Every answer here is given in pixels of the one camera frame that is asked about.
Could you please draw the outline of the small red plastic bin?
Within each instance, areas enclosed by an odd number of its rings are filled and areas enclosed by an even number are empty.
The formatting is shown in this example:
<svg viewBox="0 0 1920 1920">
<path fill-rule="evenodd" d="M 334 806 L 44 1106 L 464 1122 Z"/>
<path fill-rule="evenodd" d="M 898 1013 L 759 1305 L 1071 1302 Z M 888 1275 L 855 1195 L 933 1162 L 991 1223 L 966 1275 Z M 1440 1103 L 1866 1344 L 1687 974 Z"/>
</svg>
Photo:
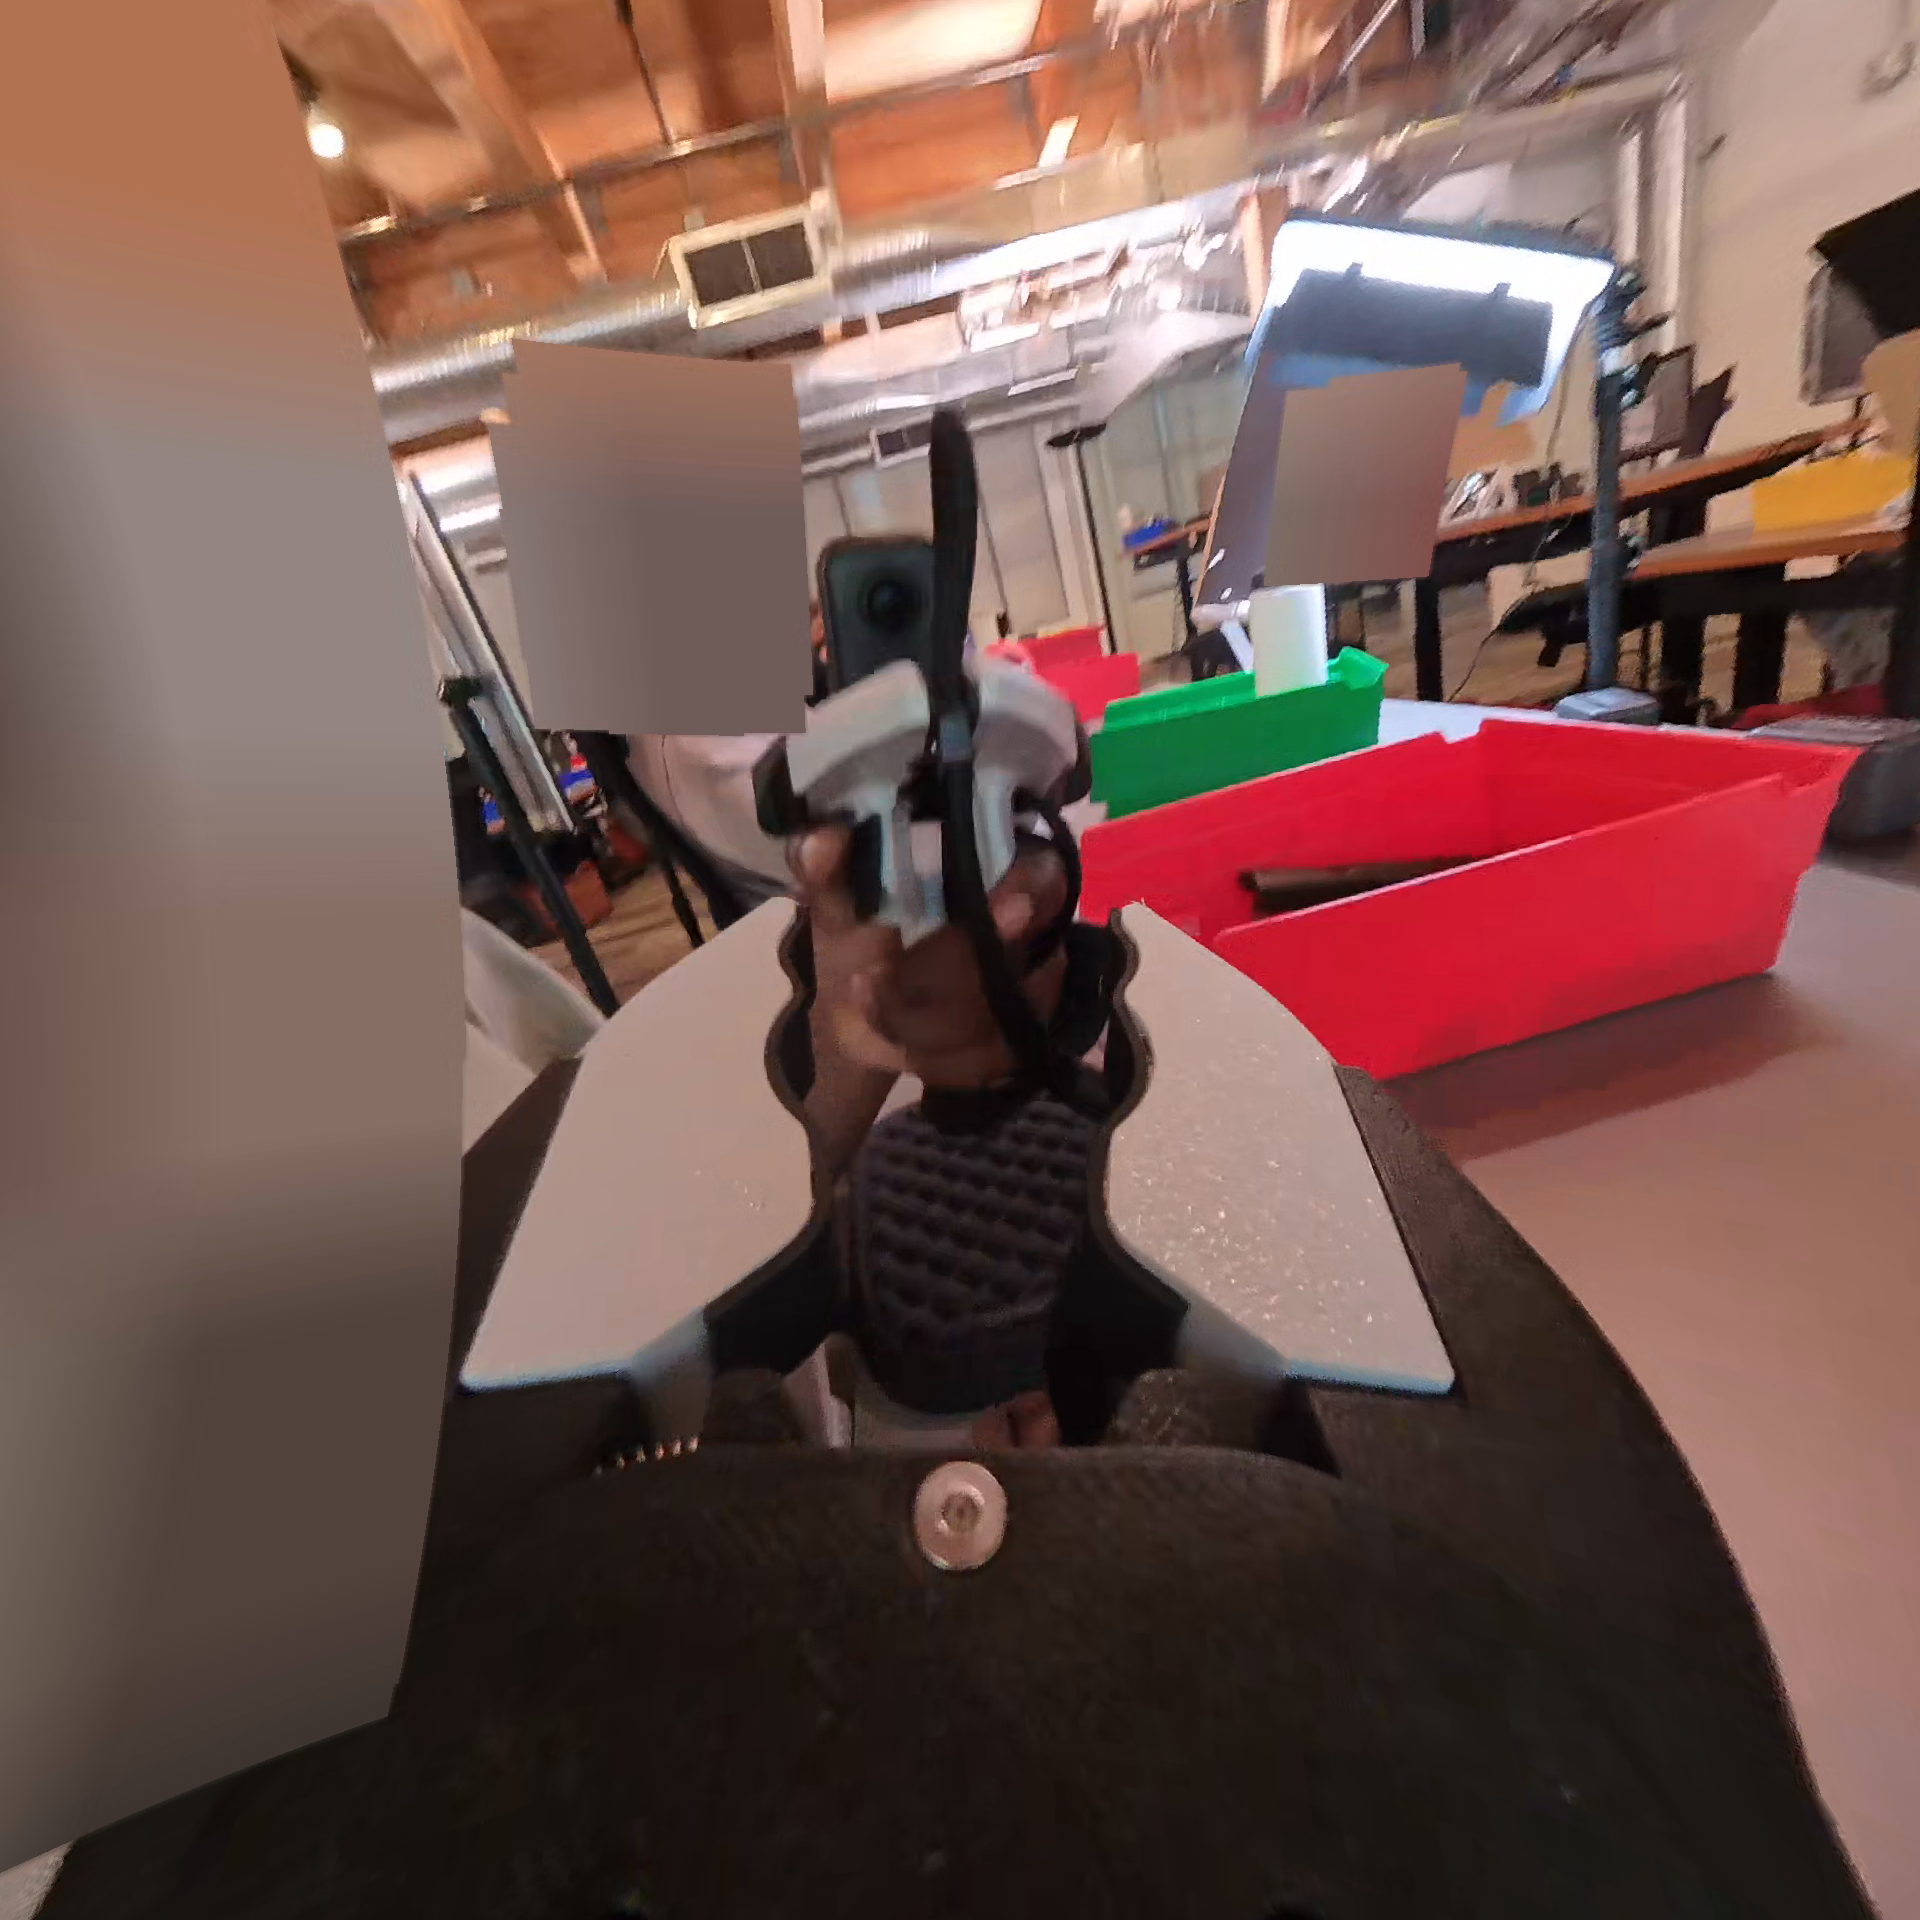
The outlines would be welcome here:
<svg viewBox="0 0 1920 1920">
<path fill-rule="evenodd" d="M 1020 665 L 1060 694 L 1086 729 L 1142 690 L 1138 656 L 1111 655 L 1099 626 L 991 640 L 982 656 Z"/>
</svg>

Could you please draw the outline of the black fabric flag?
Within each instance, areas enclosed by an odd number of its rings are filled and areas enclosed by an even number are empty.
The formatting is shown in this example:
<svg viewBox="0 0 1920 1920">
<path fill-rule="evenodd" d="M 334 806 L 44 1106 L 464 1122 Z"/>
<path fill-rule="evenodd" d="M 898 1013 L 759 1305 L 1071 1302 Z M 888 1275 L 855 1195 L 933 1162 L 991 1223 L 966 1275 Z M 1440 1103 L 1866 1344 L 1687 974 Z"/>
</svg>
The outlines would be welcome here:
<svg viewBox="0 0 1920 1920">
<path fill-rule="evenodd" d="M 1866 359 L 1917 330 L 1917 193 L 1823 232 L 1800 335 L 1803 403 L 1856 400 Z"/>
</svg>

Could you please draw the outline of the studio light panel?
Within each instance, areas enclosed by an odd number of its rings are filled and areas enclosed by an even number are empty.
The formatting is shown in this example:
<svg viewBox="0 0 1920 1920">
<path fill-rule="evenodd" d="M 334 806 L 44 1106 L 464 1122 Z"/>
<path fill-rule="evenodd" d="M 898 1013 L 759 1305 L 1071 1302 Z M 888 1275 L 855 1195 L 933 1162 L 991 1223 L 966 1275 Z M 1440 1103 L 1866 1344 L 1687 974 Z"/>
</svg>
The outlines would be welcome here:
<svg viewBox="0 0 1920 1920">
<path fill-rule="evenodd" d="M 1615 261 L 1564 232 L 1435 227 L 1294 213 L 1278 230 L 1244 354 L 1251 387 L 1460 369 L 1462 417 L 1507 394 L 1502 424 L 1539 415 Z"/>
</svg>

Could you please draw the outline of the dark flat object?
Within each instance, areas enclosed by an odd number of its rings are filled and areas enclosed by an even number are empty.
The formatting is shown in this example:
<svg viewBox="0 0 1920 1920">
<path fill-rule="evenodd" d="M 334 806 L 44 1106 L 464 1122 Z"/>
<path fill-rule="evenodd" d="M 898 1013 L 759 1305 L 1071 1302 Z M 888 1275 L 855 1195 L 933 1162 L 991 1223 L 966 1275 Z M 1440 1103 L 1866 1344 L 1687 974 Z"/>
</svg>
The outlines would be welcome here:
<svg viewBox="0 0 1920 1920">
<path fill-rule="evenodd" d="M 1254 920 L 1279 920 L 1374 896 L 1414 880 L 1443 879 L 1474 865 L 1472 857 L 1445 856 L 1352 863 L 1327 870 L 1251 870 L 1236 875 L 1236 886 L 1245 894 Z"/>
</svg>

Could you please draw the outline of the black floor lamp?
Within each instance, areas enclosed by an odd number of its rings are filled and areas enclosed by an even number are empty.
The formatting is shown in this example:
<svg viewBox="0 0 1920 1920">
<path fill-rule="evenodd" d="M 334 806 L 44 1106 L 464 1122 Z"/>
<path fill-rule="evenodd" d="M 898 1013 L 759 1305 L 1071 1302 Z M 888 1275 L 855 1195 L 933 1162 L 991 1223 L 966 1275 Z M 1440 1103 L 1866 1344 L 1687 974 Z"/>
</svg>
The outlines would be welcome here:
<svg viewBox="0 0 1920 1920">
<path fill-rule="evenodd" d="M 1101 550 L 1099 535 L 1099 519 L 1096 519 L 1096 504 L 1090 487 L 1088 473 L 1088 447 L 1094 443 L 1103 434 L 1103 425 L 1099 424 L 1077 424 L 1064 429 L 1058 434 L 1047 437 L 1047 448 L 1062 453 L 1071 463 L 1071 478 L 1077 486 L 1077 495 L 1082 502 L 1083 525 L 1086 525 L 1086 547 L 1088 559 L 1092 566 L 1094 577 L 1094 598 L 1099 610 L 1099 626 L 1101 626 L 1101 643 L 1107 656 L 1115 656 L 1120 651 L 1120 635 L 1115 630 L 1112 618 L 1112 595 L 1109 585 L 1107 559 Z"/>
</svg>

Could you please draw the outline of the black light stand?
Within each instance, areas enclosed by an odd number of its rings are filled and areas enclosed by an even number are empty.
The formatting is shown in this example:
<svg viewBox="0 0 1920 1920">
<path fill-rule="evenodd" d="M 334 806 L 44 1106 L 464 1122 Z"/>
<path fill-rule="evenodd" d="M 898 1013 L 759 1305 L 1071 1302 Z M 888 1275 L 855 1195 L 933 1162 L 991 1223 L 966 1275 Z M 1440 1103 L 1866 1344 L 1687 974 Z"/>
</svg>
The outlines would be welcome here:
<svg viewBox="0 0 1920 1920">
<path fill-rule="evenodd" d="M 1640 399 L 1640 362 L 1634 322 L 1644 280 L 1615 266 L 1594 321 L 1594 480 L 1591 570 L 1586 599 L 1586 665 L 1579 690 L 1560 698 L 1551 715 L 1581 725 L 1652 729 L 1661 725 L 1658 699 L 1618 681 L 1620 605 L 1626 589 L 1622 538 L 1622 430 L 1626 411 Z"/>
</svg>

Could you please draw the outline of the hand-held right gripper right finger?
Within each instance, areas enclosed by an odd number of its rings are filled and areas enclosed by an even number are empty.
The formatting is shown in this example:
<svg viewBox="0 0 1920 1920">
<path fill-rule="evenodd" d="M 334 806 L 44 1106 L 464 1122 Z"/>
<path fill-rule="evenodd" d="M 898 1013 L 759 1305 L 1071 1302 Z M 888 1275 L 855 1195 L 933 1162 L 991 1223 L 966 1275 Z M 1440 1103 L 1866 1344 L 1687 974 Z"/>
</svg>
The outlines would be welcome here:
<svg viewBox="0 0 1920 1920">
<path fill-rule="evenodd" d="M 1445 1398 L 1453 1362 L 1336 1069 L 1252 979 L 1142 903 L 1112 1039 L 1135 1087 L 1107 1145 L 1120 1267 L 1173 1310 L 1171 1362 Z"/>
</svg>

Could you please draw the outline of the white bottle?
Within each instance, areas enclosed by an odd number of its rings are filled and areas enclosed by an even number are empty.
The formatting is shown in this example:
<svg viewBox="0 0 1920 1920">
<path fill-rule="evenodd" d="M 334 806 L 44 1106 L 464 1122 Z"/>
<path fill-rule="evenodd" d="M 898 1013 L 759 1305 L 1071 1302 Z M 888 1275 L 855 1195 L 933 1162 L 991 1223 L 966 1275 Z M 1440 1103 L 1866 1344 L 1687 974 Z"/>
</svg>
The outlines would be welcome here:
<svg viewBox="0 0 1920 1920">
<path fill-rule="evenodd" d="M 1245 610 L 1256 699 L 1327 685 L 1327 590 L 1294 583 L 1256 590 Z"/>
</svg>

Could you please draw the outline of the silver ceiling duct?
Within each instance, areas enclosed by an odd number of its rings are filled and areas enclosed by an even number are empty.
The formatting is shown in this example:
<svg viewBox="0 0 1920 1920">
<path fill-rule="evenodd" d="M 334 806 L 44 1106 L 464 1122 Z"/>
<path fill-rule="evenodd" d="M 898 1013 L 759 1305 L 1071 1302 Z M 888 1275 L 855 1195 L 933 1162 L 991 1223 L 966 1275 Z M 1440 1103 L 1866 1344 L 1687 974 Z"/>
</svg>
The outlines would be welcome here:
<svg viewBox="0 0 1920 1920">
<path fill-rule="evenodd" d="M 770 307 L 752 313 L 696 321 L 685 295 L 603 295 L 543 321 L 376 352 L 370 359 L 373 392 L 389 441 L 416 441 L 495 405 L 516 351 L 525 345 L 715 358 L 827 321 L 888 313 L 999 281 L 1043 277 L 1120 249 L 1171 246 L 1197 227 L 1228 225 L 1251 193 L 1248 184 L 1229 184 L 997 246 L 960 232 L 876 232 L 829 248 L 823 280 L 776 290 Z"/>
</svg>

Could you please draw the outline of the orange wooden table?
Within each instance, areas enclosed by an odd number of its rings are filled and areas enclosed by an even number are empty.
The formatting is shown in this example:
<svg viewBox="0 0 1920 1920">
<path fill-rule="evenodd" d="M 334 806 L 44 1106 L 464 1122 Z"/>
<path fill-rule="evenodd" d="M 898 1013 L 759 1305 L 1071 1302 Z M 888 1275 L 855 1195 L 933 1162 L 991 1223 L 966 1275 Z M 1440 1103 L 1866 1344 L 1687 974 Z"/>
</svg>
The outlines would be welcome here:
<svg viewBox="0 0 1920 1920">
<path fill-rule="evenodd" d="M 1859 429 L 1856 418 L 1846 418 L 1764 447 L 1632 472 L 1618 487 L 1620 518 L 1663 514 L 1671 521 L 1668 539 L 1695 538 L 1704 531 L 1708 502 L 1749 490 L 1818 450 L 1851 447 Z M 1479 583 L 1496 568 L 1528 566 L 1588 547 L 1594 505 L 1594 491 L 1583 490 L 1527 507 L 1443 521 L 1427 574 L 1411 583 L 1411 647 L 1420 699 L 1446 699 L 1443 590 Z"/>
<path fill-rule="evenodd" d="M 1738 621 L 1734 713 L 1781 702 L 1789 618 L 1886 609 L 1882 707 L 1917 715 L 1917 542 L 1909 525 L 1856 519 L 1660 544 L 1628 573 L 1626 595 L 1660 624 Z"/>
</svg>

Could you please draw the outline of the white air vent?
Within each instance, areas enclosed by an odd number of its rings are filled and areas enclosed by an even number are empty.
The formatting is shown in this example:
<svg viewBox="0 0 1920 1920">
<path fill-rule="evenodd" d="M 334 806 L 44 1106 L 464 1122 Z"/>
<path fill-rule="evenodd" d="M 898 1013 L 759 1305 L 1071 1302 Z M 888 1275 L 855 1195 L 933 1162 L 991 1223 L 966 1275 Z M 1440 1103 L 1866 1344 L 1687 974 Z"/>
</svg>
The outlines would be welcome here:
<svg viewBox="0 0 1920 1920">
<path fill-rule="evenodd" d="M 663 253 L 695 330 L 757 321 L 831 286 L 821 219 L 808 205 L 685 230 Z"/>
</svg>

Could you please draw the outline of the easel with board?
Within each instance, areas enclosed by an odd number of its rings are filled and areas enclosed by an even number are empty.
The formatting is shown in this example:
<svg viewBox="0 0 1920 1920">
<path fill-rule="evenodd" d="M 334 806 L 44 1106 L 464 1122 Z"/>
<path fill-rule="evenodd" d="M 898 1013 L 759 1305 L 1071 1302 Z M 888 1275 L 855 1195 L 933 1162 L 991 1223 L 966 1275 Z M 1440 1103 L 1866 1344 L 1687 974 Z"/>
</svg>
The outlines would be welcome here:
<svg viewBox="0 0 1920 1920">
<path fill-rule="evenodd" d="M 423 606 L 450 664 L 450 673 L 438 681 L 442 707 L 464 743 L 476 781 L 493 800 L 510 846 L 535 886 L 583 993 L 599 1015 L 613 1017 L 619 1007 L 618 995 L 548 856 L 554 845 L 578 835 L 586 825 L 554 776 L 508 659 L 447 550 L 423 486 L 414 473 L 397 469 L 395 491 Z"/>
</svg>

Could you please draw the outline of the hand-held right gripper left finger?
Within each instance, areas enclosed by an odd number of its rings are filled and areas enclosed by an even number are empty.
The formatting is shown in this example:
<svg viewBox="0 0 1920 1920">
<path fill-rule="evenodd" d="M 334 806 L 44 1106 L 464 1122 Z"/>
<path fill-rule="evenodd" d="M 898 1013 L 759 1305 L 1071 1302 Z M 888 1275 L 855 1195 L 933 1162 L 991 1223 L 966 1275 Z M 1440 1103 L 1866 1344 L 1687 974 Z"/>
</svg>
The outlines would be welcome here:
<svg viewBox="0 0 1920 1920">
<path fill-rule="evenodd" d="M 650 983 L 587 1045 L 459 1385 L 610 1383 L 702 1419 L 733 1369 L 826 1338 L 826 1207 L 776 1042 L 799 1008 L 772 901 Z"/>
</svg>

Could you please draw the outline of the dark grey box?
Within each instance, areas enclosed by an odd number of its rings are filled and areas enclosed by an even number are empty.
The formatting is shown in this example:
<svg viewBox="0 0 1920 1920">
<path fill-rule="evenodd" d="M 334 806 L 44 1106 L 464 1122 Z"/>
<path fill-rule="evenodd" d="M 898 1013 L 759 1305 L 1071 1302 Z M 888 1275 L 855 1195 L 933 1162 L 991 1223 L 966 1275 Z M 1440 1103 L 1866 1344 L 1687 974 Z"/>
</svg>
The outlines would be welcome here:
<svg viewBox="0 0 1920 1920">
<path fill-rule="evenodd" d="M 1758 727 L 1755 736 L 1856 755 L 1831 811 L 1831 845 L 1874 846 L 1917 827 L 1917 721 L 1796 713 Z"/>
</svg>

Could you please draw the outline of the green plastic bin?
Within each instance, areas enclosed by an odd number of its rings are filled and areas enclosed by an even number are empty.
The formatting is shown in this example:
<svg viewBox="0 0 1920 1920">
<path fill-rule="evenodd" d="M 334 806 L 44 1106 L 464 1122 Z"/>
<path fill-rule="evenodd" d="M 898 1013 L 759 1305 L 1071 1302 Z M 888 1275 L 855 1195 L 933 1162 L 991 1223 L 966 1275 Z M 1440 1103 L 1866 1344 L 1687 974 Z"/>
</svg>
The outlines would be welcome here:
<svg viewBox="0 0 1920 1920">
<path fill-rule="evenodd" d="M 1384 664 L 1342 650 L 1327 679 L 1259 694 L 1251 673 L 1111 702 L 1090 736 L 1090 798 L 1109 821 L 1378 743 Z"/>
</svg>

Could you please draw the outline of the person's left hand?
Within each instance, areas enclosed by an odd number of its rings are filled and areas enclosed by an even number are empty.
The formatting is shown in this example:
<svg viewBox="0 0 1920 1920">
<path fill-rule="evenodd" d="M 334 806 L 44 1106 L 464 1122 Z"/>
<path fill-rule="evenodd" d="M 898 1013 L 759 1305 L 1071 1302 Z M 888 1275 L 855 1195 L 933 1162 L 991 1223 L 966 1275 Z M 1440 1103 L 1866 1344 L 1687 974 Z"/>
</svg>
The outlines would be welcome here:
<svg viewBox="0 0 1920 1920">
<path fill-rule="evenodd" d="M 1000 1033 L 966 936 L 955 927 L 904 946 L 898 931 L 860 920 L 851 830 L 814 827 L 788 845 L 814 960 L 815 1063 L 911 1073 L 933 1088 L 984 1088 L 1014 1055 Z M 1058 851 L 1029 845 L 989 896 L 991 925 L 1037 1021 L 1056 1017 L 1067 957 L 1036 965 L 1040 936 L 1064 907 Z"/>
</svg>

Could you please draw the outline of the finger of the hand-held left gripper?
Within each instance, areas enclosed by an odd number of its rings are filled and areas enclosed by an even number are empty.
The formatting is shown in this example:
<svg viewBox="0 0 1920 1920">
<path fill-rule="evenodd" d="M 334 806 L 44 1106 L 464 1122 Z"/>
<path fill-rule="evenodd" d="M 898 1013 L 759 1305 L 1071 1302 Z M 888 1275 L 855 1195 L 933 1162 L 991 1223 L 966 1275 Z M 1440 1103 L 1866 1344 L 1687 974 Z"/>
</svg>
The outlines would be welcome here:
<svg viewBox="0 0 1920 1920">
<path fill-rule="evenodd" d="M 759 827 L 779 841 L 848 827 L 858 921 L 924 944 L 946 925 L 946 794 L 936 707 L 916 664 L 888 664 L 806 713 L 755 763 Z"/>
<path fill-rule="evenodd" d="M 1088 800 L 1088 736 L 1071 702 L 1012 662 L 965 662 L 970 798 L 963 825 L 980 889 L 989 896 L 1016 861 L 1016 825 Z"/>
</svg>

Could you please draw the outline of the large red plastic bin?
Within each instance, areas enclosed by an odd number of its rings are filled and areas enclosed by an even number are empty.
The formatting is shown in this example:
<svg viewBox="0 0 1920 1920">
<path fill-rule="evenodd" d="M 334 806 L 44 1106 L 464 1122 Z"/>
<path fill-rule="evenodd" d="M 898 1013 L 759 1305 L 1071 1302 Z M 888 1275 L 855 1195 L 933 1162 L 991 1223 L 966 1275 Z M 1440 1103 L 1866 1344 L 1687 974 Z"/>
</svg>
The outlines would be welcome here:
<svg viewBox="0 0 1920 1920">
<path fill-rule="evenodd" d="M 1766 974 L 1853 753 L 1491 715 L 1101 823 L 1086 910 L 1148 905 L 1376 1079 Z M 1254 920 L 1236 875 L 1474 866 Z"/>
</svg>

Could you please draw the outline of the yellow plastic bin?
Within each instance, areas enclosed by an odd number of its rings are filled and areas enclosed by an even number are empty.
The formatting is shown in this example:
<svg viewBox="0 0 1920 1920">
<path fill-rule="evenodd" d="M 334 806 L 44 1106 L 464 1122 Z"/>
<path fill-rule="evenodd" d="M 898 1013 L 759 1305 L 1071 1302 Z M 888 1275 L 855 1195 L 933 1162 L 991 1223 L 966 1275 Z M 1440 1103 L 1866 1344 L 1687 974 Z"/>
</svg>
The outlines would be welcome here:
<svg viewBox="0 0 1920 1920">
<path fill-rule="evenodd" d="M 1912 495 L 1912 455 L 1846 448 L 1805 457 L 1751 487 L 1751 526 L 1791 535 L 1838 525 L 1902 525 Z"/>
</svg>

